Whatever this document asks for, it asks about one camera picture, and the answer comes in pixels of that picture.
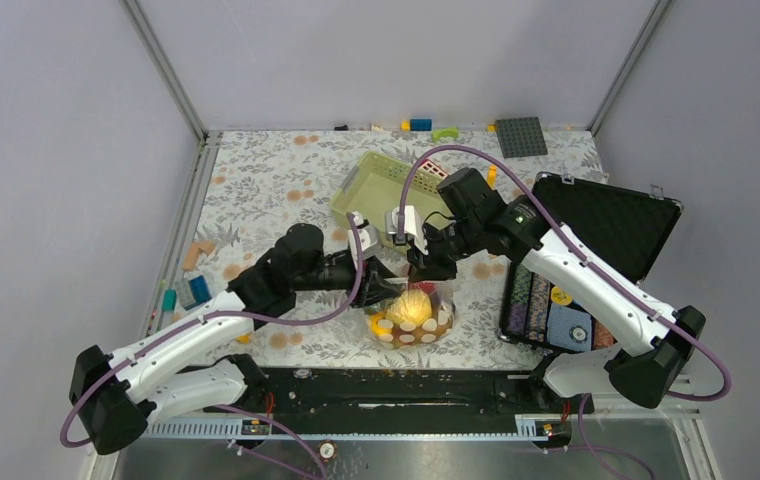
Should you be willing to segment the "clear dotted zip top bag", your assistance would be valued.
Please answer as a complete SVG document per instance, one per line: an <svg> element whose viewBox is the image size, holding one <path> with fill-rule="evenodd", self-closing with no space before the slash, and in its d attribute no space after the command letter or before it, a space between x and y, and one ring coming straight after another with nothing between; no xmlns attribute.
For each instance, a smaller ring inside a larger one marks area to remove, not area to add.
<svg viewBox="0 0 760 480"><path fill-rule="evenodd" d="M391 299L364 309L367 332L381 346L398 350L430 345L451 332L456 317L452 282L395 279L392 285Z"/></svg>

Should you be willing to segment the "yellow lemon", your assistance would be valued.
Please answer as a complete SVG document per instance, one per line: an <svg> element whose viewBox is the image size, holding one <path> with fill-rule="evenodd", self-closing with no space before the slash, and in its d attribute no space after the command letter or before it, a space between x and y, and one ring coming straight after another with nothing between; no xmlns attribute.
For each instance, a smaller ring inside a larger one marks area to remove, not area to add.
<svg viewBox="0 0 760 480"><path fill-rule="evenodd" d="M403 292L386 310L385 318L401 330L412 331L429 320L433 305L427 293L412 289Z"/></svg>

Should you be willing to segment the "orange mango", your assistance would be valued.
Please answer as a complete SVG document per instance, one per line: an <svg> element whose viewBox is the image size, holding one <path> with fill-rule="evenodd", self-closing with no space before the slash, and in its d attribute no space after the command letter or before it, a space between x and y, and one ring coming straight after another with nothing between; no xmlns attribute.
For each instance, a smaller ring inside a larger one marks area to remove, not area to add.
<svg viewBox="0 0 760 480"><path fill-rule="evenodd" d="M385 316L381 313L370 316L368 325L370 331L375 336L381 336L391 332L390 327L387 325Z"/></svg>

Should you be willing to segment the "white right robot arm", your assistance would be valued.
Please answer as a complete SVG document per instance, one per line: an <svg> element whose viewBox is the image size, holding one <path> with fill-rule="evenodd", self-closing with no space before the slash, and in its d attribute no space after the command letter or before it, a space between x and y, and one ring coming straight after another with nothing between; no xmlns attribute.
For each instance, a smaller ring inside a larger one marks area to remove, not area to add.
<svg viewBox="0 0 760 480"><path fill-rule="evenodd" d="M644 292L604 262L565 223L528 196L505 202L473 168L437 187L452 221L408 234L414 274L448 279L456 263L480 251L504 256L565 291L599 321L615 344L603 350L562 354L529 386L531 402L553 412L569 397L613 390L654 409L671 394L706 325L693 306L675 309Z"/></svg>

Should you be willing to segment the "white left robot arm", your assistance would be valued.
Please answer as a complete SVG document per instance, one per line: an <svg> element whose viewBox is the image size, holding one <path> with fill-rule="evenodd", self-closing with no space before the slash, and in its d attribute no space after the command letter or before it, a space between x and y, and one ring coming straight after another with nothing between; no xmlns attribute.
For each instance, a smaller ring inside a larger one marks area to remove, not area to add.
<svg viewBox="0 0 760 480"><path fill-rule="evenodd" d="M132 444L149 426L188 412L218 405L244 411L260 407L266 376L249 355L227 355L210 366L193 362L267 324L288 324L285 315L300 291L348 293L333 312L304 320L306 326L392 298L397 292L392 274L376 257L382 248L376 227L358 214L348 219L344 250L325 253L318 227L295 224L225 290L176 323L109 353L96 345L82 351L72 375L72 409L60 430L61 444L90 444L108 455Z"/></svg>

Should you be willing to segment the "yellow blue block toy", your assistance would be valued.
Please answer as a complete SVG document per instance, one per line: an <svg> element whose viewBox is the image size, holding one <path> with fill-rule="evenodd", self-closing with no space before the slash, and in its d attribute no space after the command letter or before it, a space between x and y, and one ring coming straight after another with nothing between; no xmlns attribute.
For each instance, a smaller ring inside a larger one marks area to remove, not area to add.
<svg viewBox="0 0 760 480"><path fill-rule="evenodd" d="M495 165L489 167L486 177L487 185L491 189L495 189L497 179L498 168Z"/></svg>

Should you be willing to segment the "red white grid toy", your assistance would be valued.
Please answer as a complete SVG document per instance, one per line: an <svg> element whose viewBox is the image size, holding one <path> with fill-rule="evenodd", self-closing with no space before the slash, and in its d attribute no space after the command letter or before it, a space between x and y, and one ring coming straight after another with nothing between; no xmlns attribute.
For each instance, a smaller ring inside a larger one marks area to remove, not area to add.
<svg viewBox="0 0 760 480"><path fill-rule="evenodd" d="M419 166L413 183L424 192L435 194L438 185L447 177L445 169L427 159Z"/></svg>

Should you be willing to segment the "grey building baseplate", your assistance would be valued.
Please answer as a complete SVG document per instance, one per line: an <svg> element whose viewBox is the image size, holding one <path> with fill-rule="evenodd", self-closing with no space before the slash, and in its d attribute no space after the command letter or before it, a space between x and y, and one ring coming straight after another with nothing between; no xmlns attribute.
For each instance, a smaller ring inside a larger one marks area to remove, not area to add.
<svg viewBox="0 0 760 480"><path fill-rule="evenodd" d="M496 120L494 126L504 158L548 154L544 131L538 117Z"/></svg>

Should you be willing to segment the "green arch block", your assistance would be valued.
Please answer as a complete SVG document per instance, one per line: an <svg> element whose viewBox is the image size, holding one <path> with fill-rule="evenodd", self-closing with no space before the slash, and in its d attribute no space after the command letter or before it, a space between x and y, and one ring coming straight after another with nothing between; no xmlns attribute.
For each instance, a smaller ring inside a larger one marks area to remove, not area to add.
<svg viewBox="0 0 760 480"><path fill-rule="evenodd" d="M459 129L457 127L446 127L431 132L431 139L434 143L439 143L447 139L457 139L458 137Z"/></svg>

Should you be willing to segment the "poker chips row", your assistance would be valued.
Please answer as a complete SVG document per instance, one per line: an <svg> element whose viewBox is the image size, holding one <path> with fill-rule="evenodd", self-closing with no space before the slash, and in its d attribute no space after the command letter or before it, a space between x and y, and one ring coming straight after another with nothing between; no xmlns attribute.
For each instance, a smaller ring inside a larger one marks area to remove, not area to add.
<svg viewBox="0 0 760 480"><path fill-rule="evenodd" d="M499 337L535 349L585 353L615 344L615 338L561 288L512 264L507 276Z"/></svg>

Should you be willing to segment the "blue grey brick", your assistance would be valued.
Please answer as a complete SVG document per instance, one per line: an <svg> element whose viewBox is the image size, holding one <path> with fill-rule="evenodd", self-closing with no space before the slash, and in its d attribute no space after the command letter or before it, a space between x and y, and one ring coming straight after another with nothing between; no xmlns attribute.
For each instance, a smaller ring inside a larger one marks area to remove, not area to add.
<svg viewBox="0 0 760 480"><path fill-rule="evenodd" d="M192 310L212 299L206 277L182 278L174 283L177 301L185 310Z"/></svg>

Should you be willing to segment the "pale green perforated basket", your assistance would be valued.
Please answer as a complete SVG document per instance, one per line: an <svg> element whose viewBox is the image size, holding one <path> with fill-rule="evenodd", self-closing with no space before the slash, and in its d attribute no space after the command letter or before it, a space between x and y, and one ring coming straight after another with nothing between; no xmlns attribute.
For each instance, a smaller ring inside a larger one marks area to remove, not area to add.
<svg viewBox="0 0 760 480"><path fill-rule="evenodd" d="M351 169L331 199L335 222L346 228L346 214L356 211L378 229L385 227L385 215L396 208L411 166L385 154L369 151ZM407 203L421 218L429 218L438 228L449 223L451 213L438 192L424 192L414 183L407 194Z"/></svg>

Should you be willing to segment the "blue yellow brick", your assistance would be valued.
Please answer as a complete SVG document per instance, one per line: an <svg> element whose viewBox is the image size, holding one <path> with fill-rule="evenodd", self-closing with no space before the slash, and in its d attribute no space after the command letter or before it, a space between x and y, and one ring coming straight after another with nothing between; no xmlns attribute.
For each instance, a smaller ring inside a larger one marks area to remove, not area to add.
<svg viewBox="0 0 760 480"><path fill-rule="evenodd" d="M429 132L432 130L432 127L432 120L429 118L412 118L400 123L402 131Z"/></svg>

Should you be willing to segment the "teal small brick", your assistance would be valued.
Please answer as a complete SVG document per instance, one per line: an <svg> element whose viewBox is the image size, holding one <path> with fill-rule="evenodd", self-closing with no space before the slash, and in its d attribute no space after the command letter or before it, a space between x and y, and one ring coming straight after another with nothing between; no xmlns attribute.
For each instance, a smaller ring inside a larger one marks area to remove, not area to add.
<svg viewBox="0 0 760 480"><path fill-rule="evenodd" d="M166 289L162 294L160 304L161 312L173 312L176 308L177 292L173 289Z"/></svg>

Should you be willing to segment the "black foam-lined case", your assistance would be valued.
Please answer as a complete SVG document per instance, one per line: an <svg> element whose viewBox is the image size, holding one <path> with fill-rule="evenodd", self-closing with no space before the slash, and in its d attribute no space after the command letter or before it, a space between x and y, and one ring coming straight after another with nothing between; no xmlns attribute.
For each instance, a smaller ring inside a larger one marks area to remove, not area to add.
<svg viewBox="0 0 760 480"><path fill-rule="evenodd" d="M626 279L649 274L683 212L680 201L568 175L542 172L532 192Z"/></svg>

